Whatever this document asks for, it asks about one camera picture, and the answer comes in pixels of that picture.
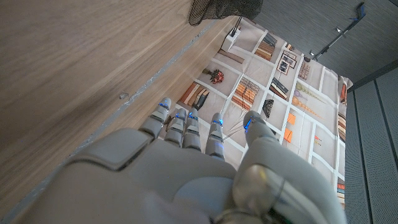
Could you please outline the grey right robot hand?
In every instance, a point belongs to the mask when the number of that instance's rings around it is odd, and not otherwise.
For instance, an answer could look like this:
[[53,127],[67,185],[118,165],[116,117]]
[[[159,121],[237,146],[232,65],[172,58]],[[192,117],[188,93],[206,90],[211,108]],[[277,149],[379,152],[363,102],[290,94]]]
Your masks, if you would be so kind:
[[164,98],[139,129],[120,129],[72,156],[16,223],[345,223],[330,183],[283,147],[261,116],[246,113],[248,149],[224,160],[219,113],[205,150],[197,112]]

